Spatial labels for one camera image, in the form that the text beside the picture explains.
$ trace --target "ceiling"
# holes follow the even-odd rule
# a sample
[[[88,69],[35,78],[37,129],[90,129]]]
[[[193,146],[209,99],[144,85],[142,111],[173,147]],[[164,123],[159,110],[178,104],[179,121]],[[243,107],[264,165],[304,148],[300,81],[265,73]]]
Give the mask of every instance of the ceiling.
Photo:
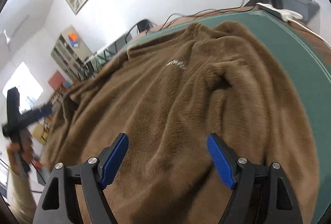
[[[45,24],[54,0],[8,0],[0,13],[0,33],[6,29],[12,41],[0,36],[0,70],[8,59]]]

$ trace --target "person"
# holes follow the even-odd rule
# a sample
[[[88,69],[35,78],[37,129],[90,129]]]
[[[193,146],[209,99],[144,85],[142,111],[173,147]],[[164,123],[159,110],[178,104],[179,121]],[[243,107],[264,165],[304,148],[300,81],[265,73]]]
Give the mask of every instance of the person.
[[[22,144],[22,148],[22,158],[30,164],[34,152],[31,134]],[[30,189],[29,176],[22,177],[20,175],[20,169],[14,155],[19,150],[20,145],[18,143],[10,143],[7,147],[10,176],[13,182],[13,203],[9,208],[20,224],[32,224],[37,205]]]

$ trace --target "silver bolt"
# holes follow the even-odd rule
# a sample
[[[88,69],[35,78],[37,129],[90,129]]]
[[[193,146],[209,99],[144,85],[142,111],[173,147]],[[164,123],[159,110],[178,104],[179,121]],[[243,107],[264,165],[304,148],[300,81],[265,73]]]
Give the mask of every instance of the silver bolt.
[[[96,163],[97,161],[98,161],[98,159],[95,158],[95,157],[93,157],[93,158],[89,158],[89,159],[88,159],[88,163],[89,163],[89,164],[94,164],[94,163]]]
[[[274,162],[274,163],[272,164],[272,166],[273,166],[276,170],[278,170],[278,169],[280,168],[280,164],[279,164],[278,162]]]
[[[55,169],[61,169],[63,167],[63,163],[59,162],[57,164],[55,164]]]
[[[246,163],[247,163],[247,159],[244,158],[244,157],[240,157],[240,158],[238,159],[238,162],[241,163],[241,164],[246,164]]]

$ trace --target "fuzzy brown fabric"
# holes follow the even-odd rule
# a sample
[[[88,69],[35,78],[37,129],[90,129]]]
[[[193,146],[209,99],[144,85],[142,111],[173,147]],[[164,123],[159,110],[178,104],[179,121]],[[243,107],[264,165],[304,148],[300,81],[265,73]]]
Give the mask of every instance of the fuzzy brown fabric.
[[[120,224],[218,223],[231,191],[206,149],[212,132],[252,163],[279,162],[310,223],[318,160],[305,110],[279,63],[239,23],[193,23],[119,54],[65,98],[43,163],[82,163],[120,132],[129,150],[105,190]]]

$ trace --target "beige sleeve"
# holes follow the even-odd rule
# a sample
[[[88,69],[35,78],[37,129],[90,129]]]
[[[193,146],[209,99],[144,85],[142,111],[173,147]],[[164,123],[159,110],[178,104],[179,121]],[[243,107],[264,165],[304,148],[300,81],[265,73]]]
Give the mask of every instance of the beige sleeve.
[[[10,210],[20,224],[32,224],[37,206],[30,189],[29,179],[19,177],[12,170],[10,172],[13,179],[13,204]]]

